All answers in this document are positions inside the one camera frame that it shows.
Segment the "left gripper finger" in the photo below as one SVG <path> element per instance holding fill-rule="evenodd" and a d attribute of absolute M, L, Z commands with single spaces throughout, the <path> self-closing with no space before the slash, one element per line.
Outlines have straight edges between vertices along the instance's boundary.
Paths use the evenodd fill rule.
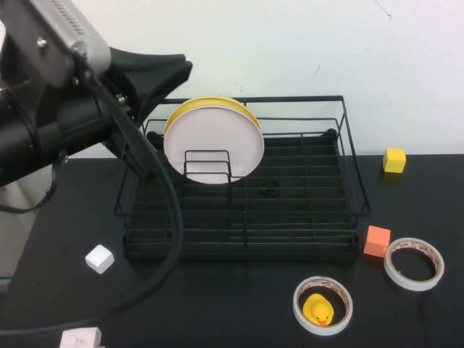
<path fill-rule="evenodd" d="M 136 158 L 135 152 L 121 137 L 110 137 L 104 146 L 119 160 L 125 163 L 139 178 L 155 178 L 156 175 L 141 160 Z"/>
<path fill-rule="evenodd" d="M 136 54 L 111 48 L 110 81 L 131 109 L 162 101 L 189 79 L 192 63 L 183 54 Z"/>

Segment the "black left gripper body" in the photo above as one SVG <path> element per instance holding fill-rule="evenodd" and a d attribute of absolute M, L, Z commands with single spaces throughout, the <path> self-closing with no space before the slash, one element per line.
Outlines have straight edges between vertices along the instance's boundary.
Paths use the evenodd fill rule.
<path fill-rule="evenodd" d="M 62 134 L 61 148 L 80 152 L 103 144 L 110 152 L 121 152 L 125 140 L 104 102 L 82 86 L 71 86 L 57 107 L 57 124 Z"/>

